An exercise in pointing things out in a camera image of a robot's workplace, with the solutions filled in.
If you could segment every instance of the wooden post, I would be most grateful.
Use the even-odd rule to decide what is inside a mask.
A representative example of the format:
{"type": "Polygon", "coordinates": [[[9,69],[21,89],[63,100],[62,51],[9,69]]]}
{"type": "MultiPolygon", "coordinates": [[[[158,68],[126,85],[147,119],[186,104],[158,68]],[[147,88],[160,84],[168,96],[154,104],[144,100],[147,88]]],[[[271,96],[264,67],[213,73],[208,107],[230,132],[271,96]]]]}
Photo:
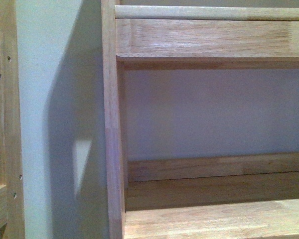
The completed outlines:
{"type": "Polygon", "coordinates": [[[123,157],[120,122],[119,67],[122,66],[116,61],[115,4],[119,4],[119,1],[102,0],[104,108],[110,238],[122,239],[125,225],[126,163],[123,157]]]}

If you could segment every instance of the wooden shelf unit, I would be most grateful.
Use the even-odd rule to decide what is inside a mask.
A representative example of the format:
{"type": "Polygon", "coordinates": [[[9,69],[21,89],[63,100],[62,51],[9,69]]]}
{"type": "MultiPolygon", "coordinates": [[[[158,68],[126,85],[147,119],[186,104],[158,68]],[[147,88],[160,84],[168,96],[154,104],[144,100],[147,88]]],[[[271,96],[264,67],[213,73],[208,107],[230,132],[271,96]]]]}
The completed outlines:
{"type": "MultiPolygon", "coordinates": [[[[236,177],[235,180],[241,179],[236,184],[236,190],[239,191],[244,180],[250,178],[248,174],[257,174],[254,177],[263,181],[269,177],[268,173],[275,172],[276,176],[269,174],[272,175],[270,177],[272,182],[284,181],[291,175],[298,175],[293,171],[299,171],[299,153],[214,158],[211,160],[216,166],[225,168],[214,168],[215,171],[209,174],[206,173],[205,167],[210,159],[141,161],[128,164],[125,127],[126,96],[123,79],[124,70],[135,69],[299,68],[299,8],[125,6],[120,5],[119,0],[102,0],[102,34],[110,237],[121,239],[126,235],[126,238],[182,238],[180,235],[183,235],[205,238],[209,221],[222,218],[223,223],[214,225],[215,230],[209,232],[210,238],[224,238],[223,234],[217,232],[227,228],[229,235],[232,235],[228,238],[247,238],[247,236],[248,238],[262,236],[289,238],[293,234],[292,238],[299,239],[299,227],[298,230],[292,230],[293,223],[283,222],[284,217],[294,216],[299,226],[299,199],[290,200],[289,197],[278,198],[279,201],[275,202],[260,203],[257,201],[262,200],[262,197],[256,196],[253,198],[256,202],[231,206],[219,204],[214,206],[213,210],[205,208],[206,205],[184,210],[188,205],[199,203],[195,202],[198,198],[192,197],[191,200],[194,201],[189,203],[190,199],[178,197],[179,208],[161,209],[164,207],[161,205],[160,209],[153,211],[126,213],[126,207],[127,209],[136,207],[136,204],[131,203],[131,190],[138,183],[142,184],[138,193],[146,194],[147,202],[159,200],[158,197],[164,192],[167,195],[166,200],[175,199],[173,195],[168,194],[173,191],[175,180],[172,179],[175,178],[183,178],[178,182],[187,187],[186,180],[207,182],[209,179],[199,178],[206,176],[222,176],[217,180],[226,184],[228,179],[226,176],[232,175],[231,178],[236,177]],[[177,167],[179,165],[189,170],[179,170],[177,167]],[[147,182],[147,180],[162,179],[166,181],[158,182],[164,185],[158,190],[161,194],[149,196],[148,189],[143,185],[150,187],[155,185],[155,182],[147,182]],[[230,224],[234,223],[239,209],[253,208],[261,211],[262,207],[266,209],[266,215],[262,212],[242,218],[263,222],[266,227],[255,224],[244,227],[244,233],[240,233],[238,230],[244,223],[244,219],[241,219],[237,221],[237,227],[230,229],[230,224]],[[206,210],[209,212],[208,215],[198,224],[182,228],[178,226],[185,224],[181,218],[191,217],[192,214],[201,216],[206,210]],[[175,217],[162,219],[162,215],[166,214],[175,217]],[[147,224],[146,218],[150,220],[147,215],[157,220],[158,224],[155,222],[147,224]],[[160,224],[161,219],[165,220],[164,226],[160,224]],[[270,222],[274,220],[279,221],[280,224],[273,224],[271,227],[270,222]],[[189,230],[191,226],[196,228],[194,232],[189,230]]],[[[277,190],[284,188],[279,182],[273,185],[277,190]]],[[[188,190],[185,191],[195,195],[197,188],[193,186],[189,188],[192,189],[191,194],[188,190]]],[[[267,194],[270,194],[271,190],[273,188],[267,188],[267,194]]],[[[243,195],[238,195],[235,202],[239,199],[244,201],[243,195]]],[[[273,200],[273,198],[264,197],[263,200],[273,200]]]]}

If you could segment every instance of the wooden shelf board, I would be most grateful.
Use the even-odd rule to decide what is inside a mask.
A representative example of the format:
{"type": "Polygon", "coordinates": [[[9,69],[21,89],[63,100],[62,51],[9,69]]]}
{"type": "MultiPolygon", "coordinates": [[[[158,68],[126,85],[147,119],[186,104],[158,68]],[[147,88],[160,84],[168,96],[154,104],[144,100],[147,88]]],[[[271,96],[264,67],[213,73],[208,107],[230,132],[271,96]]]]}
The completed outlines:
{"type": "Polygon", "coordinates": [[[126,239],[299,239],[299,172],[134,182],[126,203],[126,239]]]}
{"type": "Polygon", "coordinates": [[[299,8],[117,5],[115,17],[116,19],[299,21],[299,8]]]}
{"type": "Polygon", "coordinates": [[[299,21],[117,19],[119,61],[299,61],[299,21]]]}
{"type": "Polygon", "coordinates": [[[130,182],[128,211],[299,198],[299,172],[130,182]]]}
{"type": "Polygon", "coordinates": [[[129,181],[299,171],[299,152],[129,161],[129,181]]]}
{"type": "Polygon", "coordinates": [[[299,199],[127,212],[125,239],[299,239],[299,199]]]}

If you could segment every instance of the white wall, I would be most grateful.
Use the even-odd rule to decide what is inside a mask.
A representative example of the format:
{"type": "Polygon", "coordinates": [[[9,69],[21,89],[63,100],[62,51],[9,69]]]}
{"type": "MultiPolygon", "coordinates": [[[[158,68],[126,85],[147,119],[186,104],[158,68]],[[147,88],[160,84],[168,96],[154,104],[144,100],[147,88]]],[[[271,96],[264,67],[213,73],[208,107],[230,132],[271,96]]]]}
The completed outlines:
{"type": "Polygon", "coordinates": [[[26,238],[105,239],[100,1],[16,3],[26,238]]]}
{"type": "MultiPolygon", "coordinates": [[[[108,238],[108,218],[100,1],[18,0],[16,3],[26,238],[106,239],[108,238]]],[[[130,135],[133,135],[131,125],[133,127],[137,121],[139,124],[136,127],[137,132],[157,140],[160,135],[157,136],[157,131],[156,135],[151,134],[150,129],[157,130],[154,126],[161,122],[163,125],[158,125],[158,128],[162,130],[161,135],[167,139],[166,141],[160,139],[159,142],[162,145],[159,147],[149,144],[146,148],[145,144],[141,145],[145,148],[144,151],[130,148],[130,154],[135,155],[135,158],[176,157],[189,152],[200,154],[201,152],[188,151],[191,139],[190,135],[186,135],[187,130],[195,131],[191,129],[192,124],[182,121],[192,121],[194,126],[200,130],[202,130],[201,119],[206,123],[213,121],[215,116],[213,116],[212,108],[207,109],[208,119],[204,114],[206,109],[201,108],[195,111],[197,107],[206,106],[208,102],[208,99],[201,94],[212,90],[210,95],[216,101],[213,101],[211,106],[215,104],[219,106],[216,112],[218,116],[226,113],[229,117],[220,119],[219,123],[222,128],[226,128],[227,120],[235,125],[237,115],[244,117],[241,122],[243,129],[251,127],[255,130],[257,127],[261,128],[262,125],[267,127],[269,123],[275,125],[277,118],[269,117],[270,111],[274,110],[271,116],[275,117],[275,113],[287,105],[286,118],[283,116],[284,112],[279,112],[279,120],[284,119],[281,125],[288,125],[287,130],[291,131],[294,130],[293,127],[296,127],[296,132],[299,132],[299,119],[289,114],[293,113],[293,108],[295,108],[296,115],[299,117],[299,105],[296,103],[298,102],[296,96],[299,94],[299,71],[192,72],[186,76],[191,84],[193,83],[196,87],[208,85],[202,92],[195,91],[194,95],[192,94],[193,86],[188,84],[186,88],[182,85],[182,79],[185,77],[184,71],[130,72],[128,74],[131,77],[128,80],[130,135]],[[271,77],[271,81],[267,82],[262,79],[267,77],[271,77]],[[246,83],[236,89],[239,79],[246,83]],[[155,81],[152,88],[144,89],[152,80],[155,81]],[[229,92],[226,92],[226,84],[232,84],[234,92],[249,90],[250,95],[232,97],[229,92]],[[153,94],[160,93],[162,89],[172,89],[171,94],[169,95],[168,91],[163,92],[157,101],[154,101],[153,94]],[[272,89],[275,94],[271,95],[269,89],[272,89]],[[257,92],[266,99],[263,101],[259,99],[254,104],[251,101],[257,99],[257,92]],[[142,110],[142,107],[137,106],[139,102],[136,101],[143,99],[143,96],[146,96],[149,102],[142,110]],[[201,99],[196,106],[192,105],[191,97],[194,96],[201,99]],[[250,102],[244,104],[243,96],[249,98],[250,102]],[[182,99],[186,99],[186,102],[190,104],[188,109],[186,105],[178,104],[183,102],[182,99]],[[272,103],[267,108],[265,103],[268,102],[272,103]],[[241,108],[228,110],[226,106],[229,104],[233,108],[234,106],[244,106],[244,108],[243,110],[241,108]],[[177,107],[162,112],[170,106],[177,107]],[[145,116],[148,112],[145,109],[150,107],[153,119],[152,125],[147,125],[145,116]],[[138,111],[140,111],[140,118],[136,119],[138,111]],[[197,117],[186,119],[184,112],[194,113],[197,117]],[[170,125],[169,119],[176,113],[182,117],[176,118],[176,122],[170,125]],[[253,119],[252,116],[258,116],[260,113],[264,113],[266,117],[253,119]],[[184,138],[190,139],[186,142],[186,151],[175,150],[175,145],[170,145],[169,140],[173,135],[175,144],[184,143],[184,138]],[[151,152],[151,148],[158,150],[150,155],[148,153],[151,152]]],[[[236,135],[236,131],[226,132],[227,139],[231,135],[236,135]]],[[[241,138],[246,135],[247,133],[242,130],[241,138]]],[[[295,139],[293,132],[288,132],[287,135],[291,140],[295,139]]],[[[200,139],[201,134],[194,136],[200,139]]],[[[218,138],[212,139],[211,146],[215,147],[214,143],[217,144],[216,140],[221,138],[219,135],[218,138]]],[[[135,143],[131,141],[131,136],[129,143],[130,145],[135,143]]],[[[231,144],[231,142],[227,144],[226,153],[241,152],[240,149],[231,148],[231,144]]],[[[259,148],[253,148],[252,141],[246,141],[245,144],[249,150],[259,150],[259,148]]],[[[195,147],[202,149],[200,145],[195,145],[195,147]]],[[[213,152],[213,148],[210,148],[208,154],[211,153],[222,152],[213,152]]]]}
{"type": "Polygon", "coordinates": [[[299,151],[299,70],[126,72],[129,160],[299,151]]]}

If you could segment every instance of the wooden shelf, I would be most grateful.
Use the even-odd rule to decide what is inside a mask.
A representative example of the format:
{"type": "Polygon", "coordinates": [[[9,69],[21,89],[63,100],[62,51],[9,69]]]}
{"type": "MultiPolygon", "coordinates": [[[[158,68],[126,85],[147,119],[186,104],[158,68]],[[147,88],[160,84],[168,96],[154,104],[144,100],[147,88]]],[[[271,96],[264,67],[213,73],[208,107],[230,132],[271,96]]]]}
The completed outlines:
{"type": "Polygon", "coordinates": [[[135,164],[141,175],[131,181],[170,180],[128,183],[123,79],[124,70],[299,69],[299,8],[118,4],[102,1],[110,238],[299,239],[299,172],[278,173],[299,170],[292,155],[283,165],[278,155],[248,166],[271,174],[224,176],[245,174],[246,158],[239,158],[223,171],[214,167],[222,177],[213,178],[192,178],[210,176],[201,160],[196,171],[189,160],[177,161],[192,174],[170,162],[160,162],[170,171],[158,176],[159,164],[145,172],[135,164]]]}
{"type": "Polygon", "coordinates": [[[134,182],[127,210],[126,239],[299,239],[299,172],[134,182]]]}
{"type": "Polygon", "coordinates": [[[299,199],[127,212],[125,239],[299,239],[299,199]]]}
{"type": "Polygon", "coordinates": [[[299,21],[299,8],[117,5],[115,17],[116,19],[299,21]]]}

